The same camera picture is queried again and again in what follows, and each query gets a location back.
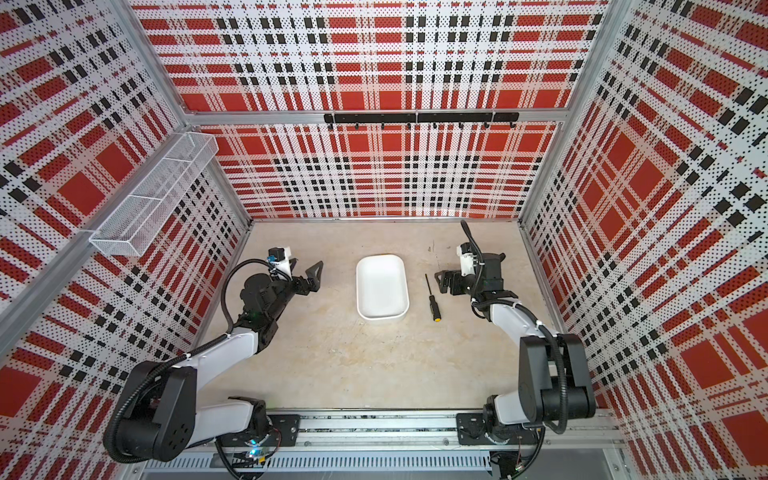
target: wire mesh basket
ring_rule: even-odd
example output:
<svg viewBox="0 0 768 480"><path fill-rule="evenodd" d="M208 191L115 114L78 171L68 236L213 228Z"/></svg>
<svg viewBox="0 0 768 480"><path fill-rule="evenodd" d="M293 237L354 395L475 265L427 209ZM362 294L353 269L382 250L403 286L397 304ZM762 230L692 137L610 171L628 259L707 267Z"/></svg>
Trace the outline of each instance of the wire mesh basket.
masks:
<svg viewBox="0 0 768 480"><path fill-rule="evenodd" d="M181 135L91 235L91 243L104 255L144 255L182 196L218 151L213 135L197 132Z"/></svg>

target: white plastic bin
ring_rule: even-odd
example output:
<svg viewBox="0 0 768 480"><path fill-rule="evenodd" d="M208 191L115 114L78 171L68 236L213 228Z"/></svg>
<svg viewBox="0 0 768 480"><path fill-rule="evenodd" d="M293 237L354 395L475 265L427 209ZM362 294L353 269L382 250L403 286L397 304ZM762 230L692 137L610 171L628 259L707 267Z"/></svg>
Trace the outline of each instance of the white plastic bin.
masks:
<svg viewBox="0 0 768 480"><path fill-rule="evenodd" d="M374 255L357 263L357 313L371 323L395 322L408 312L406 265L397 255Z"/></svg>

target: screwdriver handle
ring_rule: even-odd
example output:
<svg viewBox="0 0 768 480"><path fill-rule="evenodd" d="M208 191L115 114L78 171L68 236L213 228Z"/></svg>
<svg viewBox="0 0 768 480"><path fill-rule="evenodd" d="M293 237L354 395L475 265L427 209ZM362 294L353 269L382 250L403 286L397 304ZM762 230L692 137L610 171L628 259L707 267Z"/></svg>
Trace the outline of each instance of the screwdriver handle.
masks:
<svg viewBox="0 0 768 480"><path fill-rule="evenodd" d="M429 309L432 311L432 319L439 322L441 320L440 307L437 306L434 295L429 296Z"/></svg>

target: beige floor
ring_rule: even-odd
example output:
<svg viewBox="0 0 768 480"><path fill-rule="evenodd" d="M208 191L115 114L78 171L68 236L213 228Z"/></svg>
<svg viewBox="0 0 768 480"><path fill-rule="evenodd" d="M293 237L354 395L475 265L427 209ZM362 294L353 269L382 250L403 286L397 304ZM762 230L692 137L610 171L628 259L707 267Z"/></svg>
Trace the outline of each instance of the beige floor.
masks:
<svg viewBox="0 0 768 480"><path fill-rule="evenodd" d="M505 287L547 324L549 316L516 223L471 223L485 252L507 254ZM323 260L322 287L295 296L264 351L217 377L199 394L206 405L227 396L266 400L269 408L479 408L516 385L518 351L492 323L469 309L468 296L441 295L434 272L458 269L455 247L466 241L458 222L256 223L242 260L289 246L294 274ZM369 325L356 311L355 266L368 255L394 253L406 265L410 309L403 320ZM227 305L242 310L243 268ZM432 321L424 274L442 311ZM220 308L206 340L220 335Z"/></svg>

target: perforated wall panel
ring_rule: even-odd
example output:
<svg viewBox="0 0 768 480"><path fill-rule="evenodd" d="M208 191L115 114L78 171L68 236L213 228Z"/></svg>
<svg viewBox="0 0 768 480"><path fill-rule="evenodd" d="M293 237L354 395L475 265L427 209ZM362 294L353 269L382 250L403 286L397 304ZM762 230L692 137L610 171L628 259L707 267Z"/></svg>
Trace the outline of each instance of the perforated wall panel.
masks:
<svg viewBox="0 0 768 480"><path fill-rule="evenodd" d="M0 6L0 311L175 127L102 2Z"/></svg>
<svg viewBox="0 0 768 480"><path fill-rule="evenodd" d="M130 0L192 111L554 108L608 1Z"/></svg>
<svg viewBox="0 0 768 480"><path fill-rule="evenodd" d="M72 277L0 367L0 477L112 476L101 437L128 372L190 349L242 234L203 172L145 255Z"/></svg>
<svg viewBox="0 0 768 480"><path fill-rule="evenodd" d="M768 2L635 2L529 226L648 478L768 475Z"/></svg>
<svg viewBox="0 0 768 480"><path fill-rule="evenodd" d="M253 217L516 217L555 123L216 126Z"/></svg>

